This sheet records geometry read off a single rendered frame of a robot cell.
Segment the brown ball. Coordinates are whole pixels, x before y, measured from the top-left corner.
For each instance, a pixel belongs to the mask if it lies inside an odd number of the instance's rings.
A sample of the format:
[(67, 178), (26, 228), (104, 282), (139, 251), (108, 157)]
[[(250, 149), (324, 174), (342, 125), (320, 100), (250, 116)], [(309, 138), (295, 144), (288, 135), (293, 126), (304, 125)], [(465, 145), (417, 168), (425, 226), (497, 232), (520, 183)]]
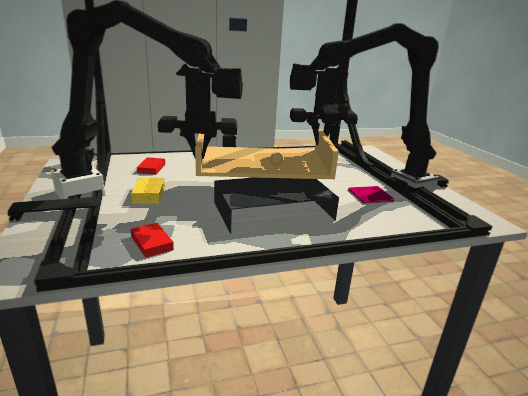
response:
[(274, 152), (270, 156), (270, 162), (273, 165), (280, 165), (283, 161), (283, 156), (279, 152)]

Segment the tan tray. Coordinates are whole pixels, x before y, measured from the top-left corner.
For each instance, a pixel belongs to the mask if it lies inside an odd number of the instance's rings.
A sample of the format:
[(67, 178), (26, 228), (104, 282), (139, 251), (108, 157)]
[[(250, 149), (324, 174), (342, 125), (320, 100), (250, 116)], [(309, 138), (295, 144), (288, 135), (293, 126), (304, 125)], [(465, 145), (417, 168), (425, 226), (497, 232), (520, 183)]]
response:
[[(335, 179), (339, 151), (322, 129), (315, 150), (207, 147), (202, 159), (203, 140), (204, 134), (199, 133), (195, 146), (196, 176)], [(274, 152), (283, 156), (280, 165), (270, 162)]]

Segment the yellow sponge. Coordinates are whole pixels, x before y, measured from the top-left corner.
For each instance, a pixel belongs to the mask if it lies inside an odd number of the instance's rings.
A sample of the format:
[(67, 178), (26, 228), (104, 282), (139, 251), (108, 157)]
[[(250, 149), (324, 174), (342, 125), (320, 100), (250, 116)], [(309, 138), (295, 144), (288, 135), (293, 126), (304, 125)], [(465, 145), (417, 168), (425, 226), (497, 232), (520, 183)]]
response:
[(164, 178), (138, 178), (131, 193), (132, 204), (160, 204), (164, 188)]

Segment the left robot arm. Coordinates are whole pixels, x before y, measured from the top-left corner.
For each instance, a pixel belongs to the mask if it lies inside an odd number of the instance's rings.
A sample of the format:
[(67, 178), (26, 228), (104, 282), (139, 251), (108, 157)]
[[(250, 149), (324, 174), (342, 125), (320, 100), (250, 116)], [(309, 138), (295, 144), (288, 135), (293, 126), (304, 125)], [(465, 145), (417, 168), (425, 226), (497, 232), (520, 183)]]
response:
[[(412, 69), (410, 119), (407, 126), (402, 126), (401, 136), (410, 154), (408, 154), (405, 169), (402, 169), (401, 172), (415, 178), (430, 176), (426, 168), (428, 168), (428, 160), (434, 159), (436, 151), (430, 145), (430, 131), (426, 119), (430, 70), (436, 60), (439, 48), (438, 41), (434, 37), (425, 37), (400, 23), (392, 24), (389, 27), (351, 40), (325, 43), (321, 46), (318, 56), (310, 64), (312, 66), (293, 64), (290, 89), (311, 90), (316, 86), (317, 80), (317, 91), (335, 93), (337, 92), (339, 75), (347, 75), (339, 64), (358, 53), (395, 40), (407, 49), (408, 60)], [(320, 62), (320, 64), (315, 62)], [(337, 65), (339, 65), (337, 68), (328, 68)], [(324, 69), (325, 71), (316, 71)], [(337, 98), (332, 98), (330, 102), (325, 102), (325, 98), (321, 99), (317, 106), (317, 116), (321, 116), (323, 123), (339, 123), (340, 118), (347, 117), (347, 104), (338, 105)]]

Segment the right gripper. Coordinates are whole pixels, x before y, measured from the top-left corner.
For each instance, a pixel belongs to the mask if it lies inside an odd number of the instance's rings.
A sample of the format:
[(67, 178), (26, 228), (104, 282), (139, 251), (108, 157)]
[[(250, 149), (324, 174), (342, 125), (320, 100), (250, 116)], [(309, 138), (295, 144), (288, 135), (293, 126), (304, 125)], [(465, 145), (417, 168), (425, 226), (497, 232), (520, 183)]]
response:
[[(187, 104), (193, 104), (193, 108), (201, 108), (201, 104), (207, 104), (208, 110), (210, 111), (210, 97), (192, 98), (186, 96)], [(208, 132), (204, 134), (202, 159), (204, 159), (211, 138), (216, 137), (217, 130), (221, 130), (224, 135), (237, 135), (237, 120), (235, 118), (221, 118), (221, 122), (216, 122), (216, 127), (208, 128)], [(175, 128), (180, 128), (180, 136), (186, 138), (195, 158), (195, 134), (188, 134), (186, 132), (185, 121), (178, 120), (177, 116), (162, 116), (158, 121), (158, 132), (160, 133), (172, 133)]]

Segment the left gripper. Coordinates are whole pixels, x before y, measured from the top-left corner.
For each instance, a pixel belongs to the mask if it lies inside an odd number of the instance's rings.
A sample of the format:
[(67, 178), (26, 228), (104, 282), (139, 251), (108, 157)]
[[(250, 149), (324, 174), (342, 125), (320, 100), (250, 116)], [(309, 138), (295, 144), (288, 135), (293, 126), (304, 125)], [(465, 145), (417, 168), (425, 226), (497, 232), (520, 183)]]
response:
[[(330, 102), (332, 101), (332, 98), (337, 98), (336, 94), (337, 92), (325, 93), (325, 92), (319, 92), (316, 90), (314, 112), (306, 112), (305, 109), (302, 109), (302, 108), (292, 108), (290, 110), (290, 119), (292, 120), (292, 122), (304, 122), (306, 120), (308, 124), (311, 125), (316, 145), (318, 145), (318, 141), (319, 141), (320, 124), (318, 123), (318, 119), (321, 119), (321, 116), (317, 116), (317, 106), (321, 98), (325, 98), (325, 102)], [(344, 120), (346, 124), (357, 124), (358, 116), (352, 110), (348, 110), (347, 117), (340, 118), (340, 120)], [(312, 125), (314, 126), (314, 129)], [(338, 123), (325, 124), (323, 132), (328, 137), (330, 132), (336, 126), (339, 126), (339, 124)]]

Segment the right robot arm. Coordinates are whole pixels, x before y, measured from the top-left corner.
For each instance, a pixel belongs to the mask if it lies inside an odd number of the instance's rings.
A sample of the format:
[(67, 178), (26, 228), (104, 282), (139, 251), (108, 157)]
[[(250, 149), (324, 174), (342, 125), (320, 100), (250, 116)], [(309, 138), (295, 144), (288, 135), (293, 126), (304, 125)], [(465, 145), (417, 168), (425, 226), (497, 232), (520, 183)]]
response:
[[(73, 10), (67, 16), (68, 38), (73, 48), (70, 107), (60, 138), (52, 146), (55, 155), (60, 157), (60, 172), (66, 179), (93, 174), (91, 156), (85, 148), (98, 135), (99, 120), (91, 115), (95, 57), (105, 30), (119, 23), (167, 46), (188, 65), (200, 68), (189, 68), (184, 64), (176, 72), (178, 76), (185, 76), (187, 97), (210, 97), (210, 78), (212, 92), (217, 97), (242, 97), (241, 68), (221, 68), (206, 40), (176, 31), (124, 1), (114, 0), (86, 11)], [(186, 105), (188, 134), (206, 134), (208, 128), (216, 127), (215, 111), (208, 111), (207, 104), (201, 104), (201, 108)]]

